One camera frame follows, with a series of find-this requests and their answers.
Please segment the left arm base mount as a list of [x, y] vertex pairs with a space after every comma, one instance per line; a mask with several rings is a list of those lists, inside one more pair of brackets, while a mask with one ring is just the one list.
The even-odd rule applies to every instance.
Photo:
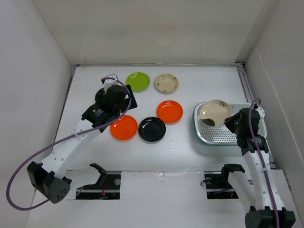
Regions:
[[76, 200], [119, 200], [122, 172], [106, 171], [96, 163], [91, 163], [90, 167], [98, 171], [98, 179], [78, 188]]

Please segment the black plate left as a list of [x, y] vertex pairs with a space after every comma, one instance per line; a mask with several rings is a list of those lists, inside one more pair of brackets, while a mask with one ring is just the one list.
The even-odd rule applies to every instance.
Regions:
[[103, 88], [99, 89], [95, 94], [95, 102], [97, 104], [101, 104], [104, 101], [105, 95], [106, 95], [105, 90]]

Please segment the orange plate right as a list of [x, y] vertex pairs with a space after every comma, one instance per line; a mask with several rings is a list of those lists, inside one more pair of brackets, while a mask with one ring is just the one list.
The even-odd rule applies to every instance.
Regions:
[[166, 100], [158, 105], [156, 113], [163, 122], [172, 124], [182, 118], [183, 108], [176, 101]]

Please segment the orange plate left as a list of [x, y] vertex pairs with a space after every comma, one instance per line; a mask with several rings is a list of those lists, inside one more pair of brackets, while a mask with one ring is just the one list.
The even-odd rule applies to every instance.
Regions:
[[133, 138], [138, 129], [138, 123], [136, 119], [129, 115], [124, 115], [110, 127], [112, 136], [120, 141], [126, 141]]

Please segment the white perforated plastic bin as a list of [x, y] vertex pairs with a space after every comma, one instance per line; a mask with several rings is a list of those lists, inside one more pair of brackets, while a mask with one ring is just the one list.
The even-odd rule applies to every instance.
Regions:
[[[200, 117], [201, 107], [205, 103], [198, 104], [192, 115], [193, 128], [197, 137], [205, 144], [219, 145], [219, 146], [237, 146], [237, 137], [234, 133], [231, 133], [225, 125], [221, 126], [209, 126], [205, 124]], [[228, 102], [231, 107], [232, 115], [235, 115], [242, 108], [249, 108], [250, 103], [244, 102]], [[258, 134], [267, 138], [266, 124], [263, 119], [265, 115], [260, 117]]]

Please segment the orange plate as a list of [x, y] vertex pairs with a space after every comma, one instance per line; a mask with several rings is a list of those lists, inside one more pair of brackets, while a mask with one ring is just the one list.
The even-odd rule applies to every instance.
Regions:
[[183, 108], [176, 101], [166, 100], [158, 105], [156, 113], [163, 122], [172, 124], [182, 118]]
[[133, 138], [138, 129], [138, 123], [136, 119], [129, 115], [124, 115], [110, 127], [112, 136], [120, 141], [126, 141]]

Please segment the beige plate with black blot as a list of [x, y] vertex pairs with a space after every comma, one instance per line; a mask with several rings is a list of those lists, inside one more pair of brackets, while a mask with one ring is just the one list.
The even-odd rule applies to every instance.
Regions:
[[230, 105], [222, 100], [211, 100], [200, 108], [200, 119], [209, 126], [221, 126], [231, 116]]

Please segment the beige plate with characters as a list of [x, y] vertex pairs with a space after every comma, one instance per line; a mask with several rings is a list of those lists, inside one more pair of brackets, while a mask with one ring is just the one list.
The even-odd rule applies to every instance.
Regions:
[[154, 80], [154, 86], [161, 93], [171, 94], [177, 90], [179, 81], [172, 74], [161, 74]]

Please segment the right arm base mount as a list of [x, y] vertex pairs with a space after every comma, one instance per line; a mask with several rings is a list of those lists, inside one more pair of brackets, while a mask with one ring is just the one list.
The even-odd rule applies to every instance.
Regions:
[[240, 164], [224, 164], [221, 171], [205, 171], [204, 180], [200, 183], [206, 188], [207, 199], [238, 199], [238, 195], [228, 182], [230, 173], [245, 172]]

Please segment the green plate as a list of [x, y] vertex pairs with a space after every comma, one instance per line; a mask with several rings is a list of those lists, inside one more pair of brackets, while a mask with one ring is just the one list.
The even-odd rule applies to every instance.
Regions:
[[150, 78], [146, 73], [135, 72], [127, 77], [126, 84], [129, 84], [133, 91], [141, 92], [148, 88]]

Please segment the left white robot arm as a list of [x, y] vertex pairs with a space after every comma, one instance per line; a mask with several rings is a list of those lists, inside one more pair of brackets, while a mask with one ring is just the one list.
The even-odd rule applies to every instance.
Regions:
[[71, 139], [58, 144], [39, 163], [31, 162], [30, 182], [50, 202], [59, 203], [69, 192], [71, 179], [65, 177], [77, 156], [127, 109], [137, 107], [130, 85], [112, 85], [81, 116]]

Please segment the black plate centre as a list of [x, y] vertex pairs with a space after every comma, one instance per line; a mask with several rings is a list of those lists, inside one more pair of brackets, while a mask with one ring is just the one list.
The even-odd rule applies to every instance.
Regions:
[[143, 119], [138, 127], [140, 137], [149, 143], [161, 140], [166, 133], [165, 123], [158, 117], [147, 117]]

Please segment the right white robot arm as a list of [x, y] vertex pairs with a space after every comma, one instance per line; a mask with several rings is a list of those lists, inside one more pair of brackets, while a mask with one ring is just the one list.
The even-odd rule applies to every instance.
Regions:
[[225, 120], [225, 126], [237, 136], [237, 144], [249, 168], [251, 182], [239, 164], [225, 164], [219, 181], [237, 193], [246, 211], [247, 228], [290, 228], [295, 224], [293, 211], [286, 209], [273, 180], [266, 140], [258, 134], [260, 115], [243, 108]]

